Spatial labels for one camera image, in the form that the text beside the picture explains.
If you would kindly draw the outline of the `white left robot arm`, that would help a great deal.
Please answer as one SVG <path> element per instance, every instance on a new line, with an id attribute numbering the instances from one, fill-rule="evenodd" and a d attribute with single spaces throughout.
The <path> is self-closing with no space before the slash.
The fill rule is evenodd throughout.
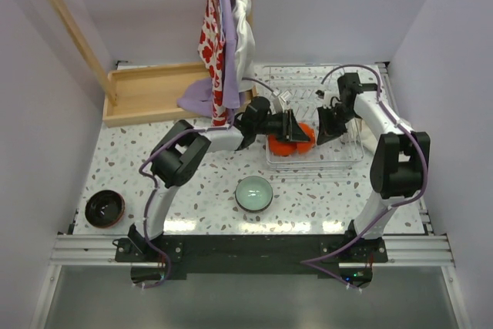
<path id="1" fill-rule="evenodd" d="M 292 110 L 274 113 L 270 101 L 262 96 L 253 98 L 244 111 L 235 115 L 233 123 L 225 126 L 197 127 L 185 119 L 174 124 L 139 168 L 139 174 L 153 184 L 143 216 L 128 233 L 140 253 L 158 250 L 156 239 L 163 234 L 173 199 L 193 178 L 206 154 L 246 149 L 259 135 L 294 145 L 311 141 Z"/>

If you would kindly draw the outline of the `black glazed tan bowl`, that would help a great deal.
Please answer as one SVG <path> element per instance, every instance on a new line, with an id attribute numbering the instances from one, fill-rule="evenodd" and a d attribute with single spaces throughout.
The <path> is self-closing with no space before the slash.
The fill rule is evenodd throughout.
<path id="1" fill-rule="evenodd" d="M 114 190 L 101 190 L 86 202 L 85 218 L 96 228 L 105 229 L 116 225 L 125 212 L 123 197 Z"/>

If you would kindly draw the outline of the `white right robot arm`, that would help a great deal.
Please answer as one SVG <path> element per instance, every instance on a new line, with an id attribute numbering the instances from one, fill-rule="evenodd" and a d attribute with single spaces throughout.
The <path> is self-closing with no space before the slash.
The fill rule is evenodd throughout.
<path id="1" fill-rule="evenodd" d="M 335 257 L 361 240 L 383 236 L 388 221 L 397 208 L 419 200 L 428 184 L 431 139 L 426 132 L 416 132 L 392 110 L 381 97 L 381 79 L 376 71 L 375 83 L 363 83 L 356 72 L 337 79 L 339 96 L 317 109 L 321 146 L 347 133 L 347 123 L 362 119 L 377 139 L 370 168 L 372 192 L 361 213 L 352 221 L 355 236 L 337 250 L 315 259 Z"/>

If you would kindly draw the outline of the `white wire dish rack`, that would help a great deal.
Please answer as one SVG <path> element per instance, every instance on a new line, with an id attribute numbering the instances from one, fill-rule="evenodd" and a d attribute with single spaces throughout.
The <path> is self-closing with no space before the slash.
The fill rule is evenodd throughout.
<path id="1" fill-rule="evenodd" d="M 258 92 L 269 99 L 279 93 L 287 94 L 288 109 L 292 109 L 299 123 L 307 124 L 315 132 L 319 122 L 317 107 L 324 104 L 324 97 L 317 91 L 338 96 L 337 79 L 355 68 L 342 68 L 329 73 L 332 65 L 262 65 L 258 68 L 261 80 L 269 88 L 259 87 Z M 349 168 L 365 157 L 361 143 L 361 125 L 356 119 L 346 124 L 347 133 L 322 146 L 315 146 L 304 154 L 276 156 L 266 144 L 267 164 L 274 170 L 332 170 Z"/>

